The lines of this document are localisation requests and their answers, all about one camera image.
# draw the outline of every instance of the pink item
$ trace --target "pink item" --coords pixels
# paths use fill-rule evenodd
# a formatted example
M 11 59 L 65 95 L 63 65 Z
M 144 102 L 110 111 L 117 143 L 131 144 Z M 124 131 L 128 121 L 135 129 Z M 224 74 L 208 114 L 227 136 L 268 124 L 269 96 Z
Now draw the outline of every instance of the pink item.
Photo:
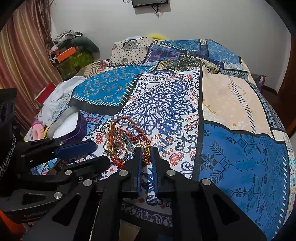
M 34 121 L 33 124 L 32 124 L 32 127 L 33 127 L 34 125 L 36 125 L 36 124 L 41 124 L 41 125 L 42 125 L 42 121 L 37 121 L 37 120 Z
M 33 141 L 43 139 L 44 138 L 43 132 L 44 132 L 43 125 L 36 123 L 33 126 Z

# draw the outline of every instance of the yellow object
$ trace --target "yellow object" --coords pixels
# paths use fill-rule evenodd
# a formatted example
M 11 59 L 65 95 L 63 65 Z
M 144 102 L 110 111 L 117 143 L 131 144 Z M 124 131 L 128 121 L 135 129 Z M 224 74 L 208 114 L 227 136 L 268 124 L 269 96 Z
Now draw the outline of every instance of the yellow object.
M 49 128 L 49 126 L 46 127 L 46 129 L 45 129 L 45 131 L 44 131 L 44 138 L 46 137 L 46 134 L 47 134 L 48 128 Z
M 150 34 L 147 37 L 152 38 L 152 39 L 165 40 L 165 37 L 161 36 L 159 34 Z

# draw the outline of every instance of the cable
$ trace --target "cable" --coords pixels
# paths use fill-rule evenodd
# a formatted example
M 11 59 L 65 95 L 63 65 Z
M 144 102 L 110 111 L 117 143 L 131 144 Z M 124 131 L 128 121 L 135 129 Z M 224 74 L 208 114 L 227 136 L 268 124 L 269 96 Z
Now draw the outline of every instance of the cable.
M 160 1 L 160 3 L 151 5 L 152 9 L 155 11 L 156 15 L 158 16 L 158 7 L 162 3 L 163 0 Z

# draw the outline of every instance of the pile of clothes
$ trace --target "pile of clothes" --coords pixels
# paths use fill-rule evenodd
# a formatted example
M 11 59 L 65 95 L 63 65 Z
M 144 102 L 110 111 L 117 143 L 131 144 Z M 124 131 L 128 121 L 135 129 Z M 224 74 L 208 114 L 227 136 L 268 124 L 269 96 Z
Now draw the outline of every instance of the pile of clothes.
M 55 67 L 59 63 L 57 57 L 71 47 L 75 47 L 77 51 L 87 50 L 91 52 L 94 59 L 97 59 L 99 55 L 99 48 L 90 39 L 83 37 L 82 33 L 73 30 L 61 33 L 53 42 L 55 45 L 48 52 L 48 55 Z

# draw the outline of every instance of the wooden door frame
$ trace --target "wooden door frame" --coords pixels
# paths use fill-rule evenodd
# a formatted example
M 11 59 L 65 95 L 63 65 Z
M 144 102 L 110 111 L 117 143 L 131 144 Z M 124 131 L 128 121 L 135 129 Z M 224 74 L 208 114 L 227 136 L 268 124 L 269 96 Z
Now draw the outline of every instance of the wooden door frame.
M 284 80 L 283 80 L 283 82 L 281 84 L 281 87 L 279 89 L 279 92 L 278 92 L 278 97 L 279 98 L 281 98 L 281 96 L 285 95 L 284 90 L 285 90 L 285 88 L 288 88 L 290 83 L 295 83 L 295 85 L 296 85 L 295 68 L 296 68 L 296 39 L 292 35 L 291 36 L 291 51 L 290 51 L 289 63 L 288 63 L 288 66 L 287 66 L 287 70 L 286 70 Z M 295 115 L 295 119 L 288 126 L 288 128 L 286 130 L 288 136 L 292 136 L 294 134 L 294 132 L 295 132 L 295 129 L 296 129 L 296 113 L 294 115 Z

